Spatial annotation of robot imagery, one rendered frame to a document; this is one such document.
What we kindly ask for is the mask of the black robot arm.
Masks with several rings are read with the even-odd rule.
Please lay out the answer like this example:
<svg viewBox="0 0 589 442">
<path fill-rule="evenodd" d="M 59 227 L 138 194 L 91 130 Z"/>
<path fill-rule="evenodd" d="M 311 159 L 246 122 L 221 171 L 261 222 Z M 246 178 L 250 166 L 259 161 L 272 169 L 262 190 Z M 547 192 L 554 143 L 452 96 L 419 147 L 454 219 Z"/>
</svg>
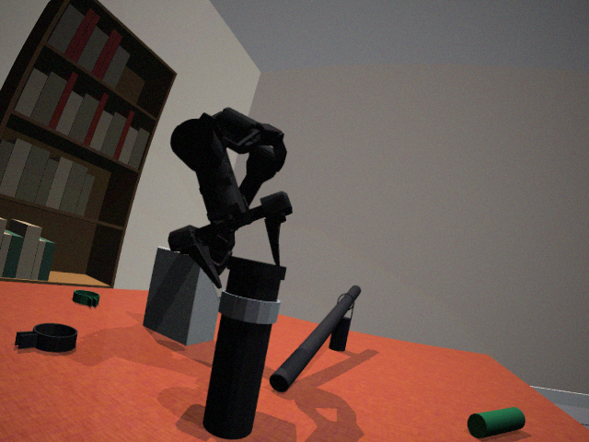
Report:
<svg viewBox="0 0 589 442">
<path fill-rule="evenodd" d="M 170 145 L 173 153 L 196 172 L 199 186 L 214 175 L 234 173 L 227 148 L 239 155 L 248 153 L 247 175 L 239 187 L 247 210 L 260 185 L 281 170 L 287 153 L 280 129 L 256 122 L 230 107 L 213 116 L 204 112 L 200 119 L 177 125 Z M 204 239 L 202 245 L 209 247 L 219 276 L 232 255 L 235 232 L 241 227 Z"/>
</svg>

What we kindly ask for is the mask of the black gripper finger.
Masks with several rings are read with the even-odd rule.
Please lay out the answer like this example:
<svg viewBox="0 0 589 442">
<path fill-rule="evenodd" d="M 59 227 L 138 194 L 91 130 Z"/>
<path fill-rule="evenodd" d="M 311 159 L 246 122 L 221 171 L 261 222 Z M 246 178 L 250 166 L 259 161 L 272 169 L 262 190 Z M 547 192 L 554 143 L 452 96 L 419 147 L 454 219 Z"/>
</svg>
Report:
<svg viewBox="0 0 589 442">
<path fill-rule="evenodd" d="M 265 218 L 264 221 L 271 245 L 271 253 L 274 263 L 275 265 L 280 266 L 279 235 L 281 223 L 286 221 L 285 214 L 280 213 L 278 215 Z"/>
<path fill-rule="evenodd" d="M 215 286 L 218 289 L 222 288 L 219 275 L 210 257 L 208 246 L 194 244 L 186 249 L 183 248 L 179 250 L 179 252 L 180 254 L 189 254 L 190 257 L 199 264 L 200 268 L 205 272 L 205 274 L 210 277 Z"/>
</svg>

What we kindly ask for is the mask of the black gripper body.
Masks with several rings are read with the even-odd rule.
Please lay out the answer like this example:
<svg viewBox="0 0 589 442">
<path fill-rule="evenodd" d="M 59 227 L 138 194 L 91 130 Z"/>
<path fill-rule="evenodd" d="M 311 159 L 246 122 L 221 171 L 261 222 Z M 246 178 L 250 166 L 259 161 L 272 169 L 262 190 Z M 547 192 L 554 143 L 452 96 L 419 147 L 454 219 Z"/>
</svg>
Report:
<svg viewBox="0 0 589 442">
<path fill-rule="evenodd" d="M 201 182 L 199 190 L 211 224 L 201 228 L 188 225 L 169 232 L 168 244 L 171 251 L 186 249 L 194 244 L 202 245 L 205 238 L 244 226 L 263 217 L 268 218 L 280 213 L 287 216 L 293 212 L 289 197 L 283 191 L 260 198 L 260 206 L 247 210 L 235 175 L 231 172 L 207 178 Z M 241 217 L 243 219 L 236 221 Z"/>
</svg>

